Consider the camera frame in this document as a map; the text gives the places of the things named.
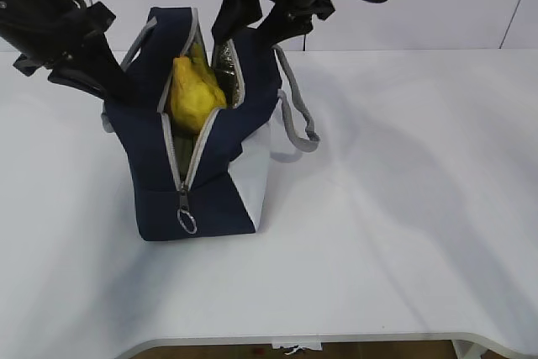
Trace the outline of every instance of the yellow object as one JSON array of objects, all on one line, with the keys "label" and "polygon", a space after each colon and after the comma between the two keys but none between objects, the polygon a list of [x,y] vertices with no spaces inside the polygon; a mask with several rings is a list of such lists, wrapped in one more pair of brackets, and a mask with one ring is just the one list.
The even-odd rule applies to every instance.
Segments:
[{"label": "yellow object", "polygon": [[195,135],[215,108],[226,108],[226,96],[208,66],[200,46],[193,47],[193,60],[174,59],[170,109],[174,122]]}]

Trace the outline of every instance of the metal ring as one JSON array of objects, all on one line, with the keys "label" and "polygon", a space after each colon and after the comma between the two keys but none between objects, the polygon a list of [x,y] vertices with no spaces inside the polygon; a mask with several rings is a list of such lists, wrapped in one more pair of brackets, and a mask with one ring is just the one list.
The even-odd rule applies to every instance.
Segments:
[{"label": "metal ring", "polygon": [[[185,225],[185,223],[183,222],[182,214],[187,216],[189,218],[189,220],[191,221],[191,223],[193,224],[193,229],[192,230],[188,229],[187,226]],[[194,216],[191,215],[191,213],[189,211],[187,211],[186,209],[178,209],[177,210],[177,219],[179,220],[179,224],[183,227],[183,229],[188,234],[190,234],[190,235],[197,234],[198,227],[196,226],[196,219],[194,218]]]}]

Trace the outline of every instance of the floor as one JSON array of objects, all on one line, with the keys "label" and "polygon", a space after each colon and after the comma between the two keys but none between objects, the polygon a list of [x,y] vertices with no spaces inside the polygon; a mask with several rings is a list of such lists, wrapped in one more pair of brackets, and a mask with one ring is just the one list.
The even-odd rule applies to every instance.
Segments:
[{"label": "floor", "polygon": [[[155,348],[133,359],[273,359],[286,350],[255,346],[173,346]],[[450,341],[361,342],[324,344],[322,351],[299,352],[304,359],[456,359]],[[492,352],[483,359],[499,359]]]}]

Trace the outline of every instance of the zipper pull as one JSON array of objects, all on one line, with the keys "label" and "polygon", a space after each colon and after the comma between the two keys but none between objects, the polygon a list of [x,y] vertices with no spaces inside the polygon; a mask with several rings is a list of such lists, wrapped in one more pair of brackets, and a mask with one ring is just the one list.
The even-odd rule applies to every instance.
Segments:
[{"label": "zipper pull", "polygon": [[[186,217],[190,222],[190,229],[185,225],[183,217]],[[188,188],[185,183],[182,184],[182,188],[179,191],[179,209],[177,210],[177,220],[183,229],[190,235],[195,235],[198,232],[198,227],[196,226],[196,220],[194,216],[189,212],[188,207]]]},{"label": "zipper pull", "polygon": [[179,209],[186,212],[189,211],[188,207],[188,188],[187,184],[183,183],[182,188],[179,191]]}]

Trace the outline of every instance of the bag handle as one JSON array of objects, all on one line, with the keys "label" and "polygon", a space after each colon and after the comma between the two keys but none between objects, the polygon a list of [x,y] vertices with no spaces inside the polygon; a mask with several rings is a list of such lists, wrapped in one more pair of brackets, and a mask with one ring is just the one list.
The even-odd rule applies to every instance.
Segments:
[{"label": "bag handle", "polygon": [[[142,28],[138,36],[136,37],[136,40],[134,40],[133,44],[130,46],[129,50],[127,51],[127,54],[125,54],[125,58],[122,60],[120,67],[122,71],[127,71],[129,69],[129,66],[133,59],[135,58],[136,54],[142,48],[142,44],[144,43],[145,37],[155,28],[157,25],[157,18],[154,17],[150,21],[146,23],[146,25]],[[114,128],[112,124],[110,124],[110,120],[108,119],[107,110],[104,107],[103,103],[103,111],[101,112],[101,122],[103,123],[103,129],[107,134],[113,134]]]},{"label": "bag handle", "polygon": [[284,71],[289,86],[292,90],[293,106],[303,115],[304,120],[306,121],[305,132],[308,139],[302,138],[298,135],[297,130],[295,129],[295,124],[293,123],[292,108],[287,100],[286,93],[281,89],[278,91],[278,98],[280,98],[282,101],[282,120],[284,121],[284,129],[286,130],[287,137],[295,147],[305,153],[311,153],[318,149],[320,142],[320,138],[315,132],[314,118],[312,118],[309,109],[304,103],[299,85],[297,84],[297,80],[293,75],[292,67],[289,65],[282,47],[275,45],[273,46],[273,49],[277,53],[277,58],[280,61],[282,70]]}]

